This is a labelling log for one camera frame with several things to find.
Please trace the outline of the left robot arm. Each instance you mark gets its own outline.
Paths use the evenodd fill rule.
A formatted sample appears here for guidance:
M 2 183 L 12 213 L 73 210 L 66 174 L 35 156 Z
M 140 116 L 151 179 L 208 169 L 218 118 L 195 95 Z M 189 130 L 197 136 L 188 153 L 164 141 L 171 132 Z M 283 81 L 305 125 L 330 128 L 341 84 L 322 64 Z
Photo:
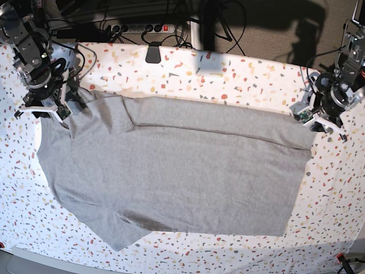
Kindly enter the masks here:
M 340 48 L 315 56 L 336 53 L 333 71 L 310 74 L 306 68 L 305 95 L 290 107 L 294 119 L 310 131 L 337 133 L 343 142 L 347 135 L 340 115 L 364 101 L 364 1 L 356 2 L 350 23 L 356 31 L 344 24 Z

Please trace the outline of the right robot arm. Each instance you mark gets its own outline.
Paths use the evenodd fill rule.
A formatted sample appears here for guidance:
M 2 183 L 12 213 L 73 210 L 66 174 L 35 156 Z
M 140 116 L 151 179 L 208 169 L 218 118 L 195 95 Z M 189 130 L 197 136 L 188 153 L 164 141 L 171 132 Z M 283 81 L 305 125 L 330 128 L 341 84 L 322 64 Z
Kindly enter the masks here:
M 72 114 L 68 83 L 80 74 L 86 59 L 77 47 L 54 42 L 44 16 L 26 10 L 18 1 L 1 4 L 1 43 L 11 46 L 13 68 L 28 90 L 14 116 L 54 116 L 63 123 Z

